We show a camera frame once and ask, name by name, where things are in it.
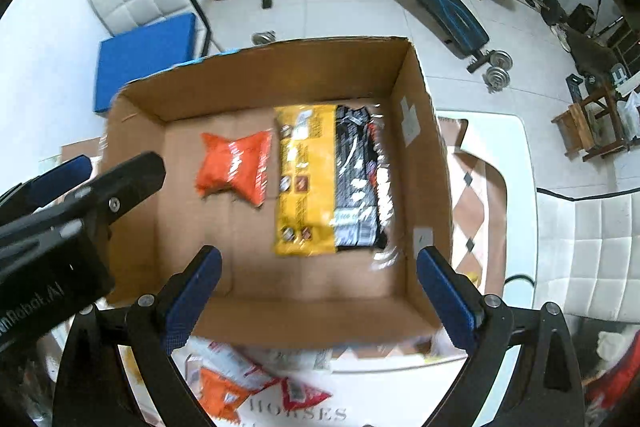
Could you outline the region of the orange snack bag with QR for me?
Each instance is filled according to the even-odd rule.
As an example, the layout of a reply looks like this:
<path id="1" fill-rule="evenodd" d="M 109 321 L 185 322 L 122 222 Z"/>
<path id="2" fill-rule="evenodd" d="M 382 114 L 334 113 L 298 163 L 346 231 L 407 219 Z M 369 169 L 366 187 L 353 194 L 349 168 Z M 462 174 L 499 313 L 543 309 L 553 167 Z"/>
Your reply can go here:
<path id="1" fill-rule="evenodd" d="M 218 419 L 239 425 L 239 407 L 250 397 L 250 392 L 242 386 L 211 369 L 200 369 L 201 396 L 198 401 L 205 412 Z"/>

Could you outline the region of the orange pillow snack bag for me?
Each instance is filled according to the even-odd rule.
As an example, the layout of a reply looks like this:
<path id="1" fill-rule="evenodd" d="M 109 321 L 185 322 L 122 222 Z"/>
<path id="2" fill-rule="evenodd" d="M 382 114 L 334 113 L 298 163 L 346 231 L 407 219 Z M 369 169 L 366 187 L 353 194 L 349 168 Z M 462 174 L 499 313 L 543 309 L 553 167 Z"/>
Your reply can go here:
<path id="1" fill-rule="evenodd" d="M 235 140 L 203 132 L 205 157 L 195 178 L 201 197 L 232 191 L 254 207 L 266 198 L 271 131 L 264 130 Z"/>

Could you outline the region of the red brown biscuit bag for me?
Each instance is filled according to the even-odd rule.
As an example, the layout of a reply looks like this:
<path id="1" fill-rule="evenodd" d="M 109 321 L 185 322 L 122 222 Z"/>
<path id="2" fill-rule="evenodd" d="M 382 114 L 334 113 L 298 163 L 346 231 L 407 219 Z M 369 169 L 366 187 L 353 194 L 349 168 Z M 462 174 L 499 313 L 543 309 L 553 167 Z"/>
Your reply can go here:
<path id="1" fill-rule="evenodd" d="M 191 337 L 186 342 L 191 355 L 203 360 L 206 369 L 227 378 L 233 384 L 243 387 L 252 395 L 280 383 L 280 378 L 272 375 L 238 350 L 225 343 L 215 343 L 200 337 Z"/>

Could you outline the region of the white printed snack bag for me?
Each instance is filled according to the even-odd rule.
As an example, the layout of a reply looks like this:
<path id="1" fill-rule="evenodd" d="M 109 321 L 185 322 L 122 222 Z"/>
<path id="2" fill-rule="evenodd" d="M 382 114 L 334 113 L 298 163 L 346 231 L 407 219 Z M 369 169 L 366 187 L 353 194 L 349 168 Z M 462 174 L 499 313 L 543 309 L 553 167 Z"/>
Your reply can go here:
<path id="1" fill-rule="evenodd" d="M 271 349 L 244 347 L 244 355 L 254 362 L 280 372 L 329 371 L 332 349 Z"/>

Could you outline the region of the small red snack packet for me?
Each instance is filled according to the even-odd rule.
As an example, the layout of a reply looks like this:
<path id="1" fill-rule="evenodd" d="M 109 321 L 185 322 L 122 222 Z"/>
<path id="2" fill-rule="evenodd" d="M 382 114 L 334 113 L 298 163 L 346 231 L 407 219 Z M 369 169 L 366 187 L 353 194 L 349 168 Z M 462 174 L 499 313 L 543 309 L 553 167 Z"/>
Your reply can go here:
<path id="1" fill-rule="evenodd" d="M 292 377 L 284 377 L 280 384 L 282 407 L 287 412 L 311 409 L 332 397 L 329 392 Z"/>

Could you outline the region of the yellow black snack pack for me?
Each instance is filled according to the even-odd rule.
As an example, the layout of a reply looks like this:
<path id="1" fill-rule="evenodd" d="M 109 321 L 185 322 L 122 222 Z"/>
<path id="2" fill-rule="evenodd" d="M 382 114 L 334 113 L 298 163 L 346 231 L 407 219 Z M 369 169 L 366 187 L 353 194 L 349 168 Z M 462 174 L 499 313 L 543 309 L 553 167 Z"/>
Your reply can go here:
<path id="1" fill-rule="evenodd" d="M 376 124 L 366 106 L 276 109 L 280 182 L 274 251 L 312 257 L 382 249 Z"/>

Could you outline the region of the blue foam cushion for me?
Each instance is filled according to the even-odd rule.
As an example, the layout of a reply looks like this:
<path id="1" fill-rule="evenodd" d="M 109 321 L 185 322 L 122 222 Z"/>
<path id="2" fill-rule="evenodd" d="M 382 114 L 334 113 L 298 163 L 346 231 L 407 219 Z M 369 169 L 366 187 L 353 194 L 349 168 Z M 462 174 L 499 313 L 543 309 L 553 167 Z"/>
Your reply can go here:
<path id="1" fill-rule="evenodd" d="M 134 28 L 100 44 L 94 78 L 93 112 L 107 113 L 126 83 L 148 77 L 194 57 L 193 13 Z"/>

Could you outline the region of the white padded chair right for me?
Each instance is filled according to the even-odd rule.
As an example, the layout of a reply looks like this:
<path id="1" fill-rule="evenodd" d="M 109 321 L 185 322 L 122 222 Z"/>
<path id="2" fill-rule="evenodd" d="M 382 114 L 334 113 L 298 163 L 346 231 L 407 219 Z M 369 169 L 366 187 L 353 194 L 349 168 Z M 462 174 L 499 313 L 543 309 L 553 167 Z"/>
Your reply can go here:
<path id="1" fill-rule="evenodd" d="M 639 322 L 639 191 L 570 197 L 537 190 L 537 248 L 526 272 L 506 278 L 511 306 L 552 301 L 566 315 Z"/>

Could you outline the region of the chrome dumbbell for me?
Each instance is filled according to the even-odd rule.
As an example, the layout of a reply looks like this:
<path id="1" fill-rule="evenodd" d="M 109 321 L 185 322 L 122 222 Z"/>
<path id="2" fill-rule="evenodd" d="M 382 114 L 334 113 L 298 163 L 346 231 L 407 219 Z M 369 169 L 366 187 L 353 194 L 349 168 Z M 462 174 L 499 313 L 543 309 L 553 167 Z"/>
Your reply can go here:
<path id="1" fill-rule="evenodd" d="M 510 86 L 510 69 L 513 67 L 513 60 L 509 53 L 503 50 L 477 51 L 474 53 L 473 61 L 466 66 L 466 70 L 474 74 L 484 66 L 487 69 L 483 74 L 483 80 L 489 93 L 497 93 Z"/>
<path id="2" fill-rule="evenodd" d="M 276 34 L 272 30 L 257 31 L 252 35 L 252 43 L 254 46 L 266 46 L 277 40 Z"/>

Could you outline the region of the checkered printed table mat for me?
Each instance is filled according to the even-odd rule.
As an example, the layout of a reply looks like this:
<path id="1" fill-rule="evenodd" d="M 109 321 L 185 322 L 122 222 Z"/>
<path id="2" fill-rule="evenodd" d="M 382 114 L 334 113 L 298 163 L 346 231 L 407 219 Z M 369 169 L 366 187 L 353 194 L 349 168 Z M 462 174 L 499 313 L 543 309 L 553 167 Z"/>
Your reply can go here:
<path id="1" fill-rule="evenodd" d="M 380 208 L 388 243 L 332 255 L 279 256 L 277 196 L 254 207 L 231 191 L 201 197 L 195 178 L 205 156 L 201 134 L 247 135 L 276 125 L 270 110 L 151 124 L 143 139 L 162 156 L 160 191 L 114 225 L 110 267 L 115 308 L 158 291 L 201 247 L 222 259 L 213 294 L 192 334 L 238 347 L 332 349 L 329 372 L 391 371 L 420 353 L 440 358 L 439 321 L 416 281 L 413 251 L 437 232 L 410 216 L 416 189 L 400 169 L 401 139 L 383 119 L 378 130 Z M 489 113 L 439 114 L 446 146 L 429 148 L 424 202 L 449 188 L 454 269 L 474 275 L 484 293 L 506 283 L 509 143 L 525 150 L 518 119 Z"/>

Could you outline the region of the small wooden stool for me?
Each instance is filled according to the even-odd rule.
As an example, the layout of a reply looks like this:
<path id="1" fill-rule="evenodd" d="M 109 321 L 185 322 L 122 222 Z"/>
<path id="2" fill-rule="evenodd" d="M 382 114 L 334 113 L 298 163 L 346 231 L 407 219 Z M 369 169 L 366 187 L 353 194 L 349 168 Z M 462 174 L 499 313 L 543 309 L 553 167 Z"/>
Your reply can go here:
<path id="1" fill-rule="evenodd" d="M 637 145 L 636 138 L 626 137 L 623 121 L 617 109 L 617 103 L 622 100 L 623 97 L 612 88 L 601 87 L 587 98 L 570 104 L 563 113 L 555 116 L 551 124 L 554 124 L 560 132 L 565 146 L 564 155 L 568 158 L 579 156 L 583 162 L 587 162 L 594 158 L 605 158 L 623 150 L 630 150 Z M 596 141 L 587 110 L 587 107 L 592 104 L 600 107 L 599 112 L 593 116 L 594 120 L 610 118 L 613 140 L 608 143 L 598 144 Z"/>

